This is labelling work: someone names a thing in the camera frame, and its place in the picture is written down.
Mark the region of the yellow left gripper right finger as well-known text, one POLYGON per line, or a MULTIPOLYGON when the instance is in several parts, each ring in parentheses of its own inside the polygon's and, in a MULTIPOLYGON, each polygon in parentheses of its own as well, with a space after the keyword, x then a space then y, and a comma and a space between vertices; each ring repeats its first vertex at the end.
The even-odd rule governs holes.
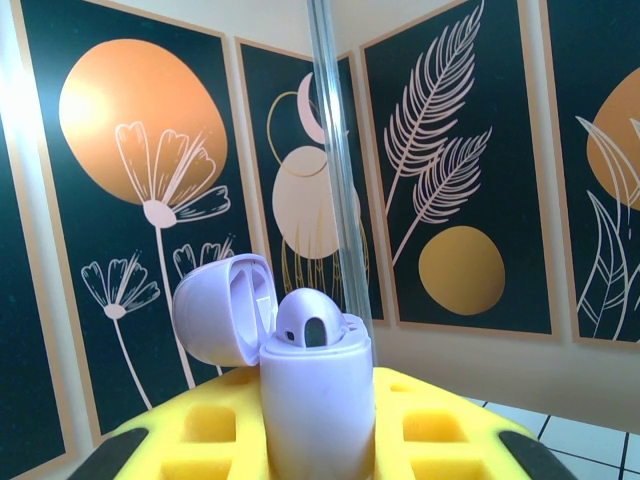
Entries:
POLYGON ((568 479, 525 427, 385 367, 374 369, 374 479, 568 479))

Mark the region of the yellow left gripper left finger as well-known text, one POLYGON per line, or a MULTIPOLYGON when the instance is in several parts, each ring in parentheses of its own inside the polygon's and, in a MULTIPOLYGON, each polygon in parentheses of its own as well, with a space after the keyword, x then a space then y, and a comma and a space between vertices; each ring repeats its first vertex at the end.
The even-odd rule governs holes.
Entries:
POLYGON ((264 479, 257 368, 236 368, 115 429, 74 479, 264 479))

